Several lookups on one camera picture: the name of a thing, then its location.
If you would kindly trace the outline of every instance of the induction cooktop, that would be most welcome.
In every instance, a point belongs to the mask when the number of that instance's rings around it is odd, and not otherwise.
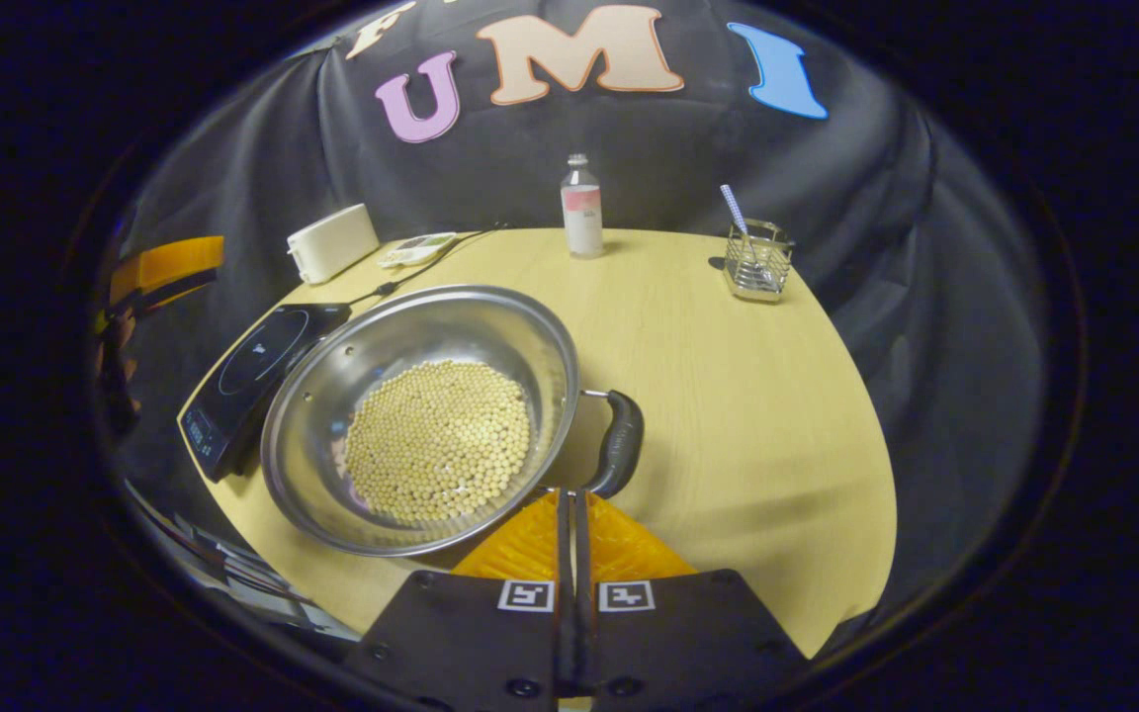
[[[288,370],[349,319],[346,303],[285,303],[257,322],[196,388],[178,415],[202,472],[219,482],[239,472]]]

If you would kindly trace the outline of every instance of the round table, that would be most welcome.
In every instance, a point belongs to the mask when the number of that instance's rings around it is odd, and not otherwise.
[[[741,572],[810,657],[837,623],[877,603],[895,550],[894,477],[863,379],[796,271],[778,303],[746,302],[708,264],[723,255],[721,237],[606,229],[605,243],[604,256],[577,260],[562,229],[498,231],[461,244],[398,294],[490,284],[551,308],[573,335],[583,386],[628,393],[645,411],[636,475],[611,501],[699,571]],[[387,249],[280,303],[349,302],[419,269],[380,269]],[[547,483],[588,481],[607,420],[605,401],[580,401]],[[268,564],[360,633],[409,573],[446,571],[483,538],[416,558],[366,558],[288,523],[260,465],[202,478]]]

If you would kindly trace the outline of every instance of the metal utensil holder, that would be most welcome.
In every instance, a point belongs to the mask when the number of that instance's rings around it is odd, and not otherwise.
[[[755,302],[779,302],[790,276],[794,243],[773,222],[746,218],[746,227],[754,235],[741,235],[736,224],[728,228],[728,253],[723,257],[728,289]]]

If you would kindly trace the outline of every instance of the black cable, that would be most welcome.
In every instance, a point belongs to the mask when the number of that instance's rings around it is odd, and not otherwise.
[[[411,275],[405,276],[405,278],[402,278],[402,279],[399,279],[399,280],[394,280],[394,281],[387,281],[387,283],[385,283],[383,285],[379,285],[379,287],[376,287],[371,292],[368,292],[367,294],[364,294],[364,296],[360,296],[358,298],[354,298],[353,302],[349,302],[347,306],[352,306],[352,305],[354,305],[354,303],[360,303],[360,302],[364,301],[364,298],[367,298],[368,296],[391,296],[394,293],[395,289],[398,289],[399,287],[402,287],[402,285],[407,284],[408,280],[415,279],[415,278],[417,278],[417,276],[424,275],[424,272],[428,271],[431,269],[431,267],[434,267],[440,261],[442,261],[443,257],[445,257],[446,255],[451,255],[451,251],[454,249],[456,247],[460,247],[461,244],[465,244],[465,240],[472,239],[472,238],[475,238],[475,237],[481,237],[483,235],[490,235],[490,234],[492,234],[492,231],[498,231],[498,230],[501,230],[501,229],[509,229],[509,227],[510,226],[507,224],[507,222],[494,222],[494,227],[492,227],[492,229],[477,230],[477,231],[475,231],[474,235],[466,235],[465,237],[461,237],[460,239],[457,239],[457,240],[454,240],[454,243],[451,243],[446,247],[444,247],[442,249],[442,252],[436,257],[434,257],[433,262],[428,263],[428,265],[420,267],[419,270],[416,270],[415,272],[411,272]]]

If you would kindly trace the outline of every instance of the white box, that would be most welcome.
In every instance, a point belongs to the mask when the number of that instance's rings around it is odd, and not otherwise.
[[[288,255],[297,263],[303,283],[321,284],[379,245],[367,206],[360,203],[295,231],[288,238]]]

